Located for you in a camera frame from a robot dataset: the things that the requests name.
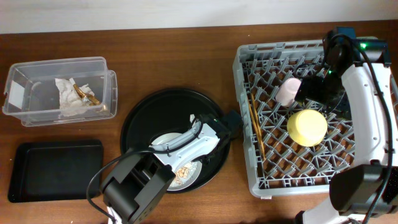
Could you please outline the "yellow bowl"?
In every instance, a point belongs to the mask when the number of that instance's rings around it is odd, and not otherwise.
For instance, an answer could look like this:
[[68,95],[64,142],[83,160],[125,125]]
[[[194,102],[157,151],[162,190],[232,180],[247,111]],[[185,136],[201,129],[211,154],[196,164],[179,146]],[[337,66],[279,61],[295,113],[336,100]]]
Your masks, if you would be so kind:
[[287,122],[290,138],[305,147],[316,146],[323,141],[327,132],[325,117],[315,110],[302,110],[294,113]]

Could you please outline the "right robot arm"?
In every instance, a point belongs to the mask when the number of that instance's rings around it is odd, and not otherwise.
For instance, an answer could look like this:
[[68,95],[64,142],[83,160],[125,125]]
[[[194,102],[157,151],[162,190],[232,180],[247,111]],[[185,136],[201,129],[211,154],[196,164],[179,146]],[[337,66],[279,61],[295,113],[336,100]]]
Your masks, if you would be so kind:
[[391,58],[379,39],[337,27],[322,40],[324,76],[302,78],[295,96],[322,104],[353,123],[353,165],[332,177],[329,196],[296,223],[367,223],[397,212],[397,121],[391,98]]

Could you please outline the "pink cup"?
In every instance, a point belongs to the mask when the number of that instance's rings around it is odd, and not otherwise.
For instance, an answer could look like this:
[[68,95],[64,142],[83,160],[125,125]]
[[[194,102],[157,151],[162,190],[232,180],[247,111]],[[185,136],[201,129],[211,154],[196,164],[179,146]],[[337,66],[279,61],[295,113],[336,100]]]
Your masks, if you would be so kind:
[[295,96],[300,88],[301,81],[298,78],[288,78],[280,86],[275,96],[275,100],[284,107],[289,107],[295,100]]

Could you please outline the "food scraps and rice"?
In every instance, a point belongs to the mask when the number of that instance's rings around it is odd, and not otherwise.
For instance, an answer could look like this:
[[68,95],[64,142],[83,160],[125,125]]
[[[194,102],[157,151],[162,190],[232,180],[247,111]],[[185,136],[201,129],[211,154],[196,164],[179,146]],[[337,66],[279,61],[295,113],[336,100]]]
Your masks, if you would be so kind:
[[191,164],[184,165],[176,172],[176,177],[174,179],[174,182],[178,185],[184,184],[188,179],[191,178],[195,170],[196,168],[194,165]]

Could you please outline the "grey plate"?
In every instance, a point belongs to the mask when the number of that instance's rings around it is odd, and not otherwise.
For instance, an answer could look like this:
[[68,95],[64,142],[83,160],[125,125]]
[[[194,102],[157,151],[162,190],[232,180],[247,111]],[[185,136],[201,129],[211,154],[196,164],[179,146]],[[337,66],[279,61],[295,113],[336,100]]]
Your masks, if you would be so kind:
[[[180,136],[181,133],[167,133],[155,138],[151,144],[163,144],[173,138]],[[175,173],[175,178],[167,189],[168,192],[177,193],[187,189],[199,177],[202,168],[200,161],[188,162]]]

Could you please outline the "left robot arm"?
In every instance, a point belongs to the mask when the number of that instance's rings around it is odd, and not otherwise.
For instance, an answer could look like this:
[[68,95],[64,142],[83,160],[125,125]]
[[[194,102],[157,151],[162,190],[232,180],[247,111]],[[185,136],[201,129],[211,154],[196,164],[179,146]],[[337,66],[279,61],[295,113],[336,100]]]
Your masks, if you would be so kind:
[[143,221],[167,192],[179,169],[224,148],[242,125],[242,117],[236,111],[221,118],[192,115],[186,132],[146,150],[128,149],[109,162],[112,170],[99,188],[109,223]]

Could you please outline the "gold snack wrapper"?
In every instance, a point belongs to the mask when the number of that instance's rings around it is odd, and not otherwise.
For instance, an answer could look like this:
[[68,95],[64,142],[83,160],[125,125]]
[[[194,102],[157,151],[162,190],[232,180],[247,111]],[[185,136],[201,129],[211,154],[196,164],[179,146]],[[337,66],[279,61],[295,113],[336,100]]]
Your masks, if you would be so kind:
[[81,90],[76,84],[73,84],[73,87],[77,93],[77,95],[89,106],[97,106],[100,105],[101,102],[95,98],[93,95],[85,93],[83,90]]

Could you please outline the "white paper napkin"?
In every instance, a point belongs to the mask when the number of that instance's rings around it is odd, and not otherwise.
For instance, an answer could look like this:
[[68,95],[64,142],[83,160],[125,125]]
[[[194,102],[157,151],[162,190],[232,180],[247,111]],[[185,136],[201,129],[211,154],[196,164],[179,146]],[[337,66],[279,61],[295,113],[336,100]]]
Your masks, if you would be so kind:
[[59,102],[60,102],[60,118],[67,118],[85,113],[89,107],[76,93],[72,82],[72,78],[55,79],[55,85],[59,90]]

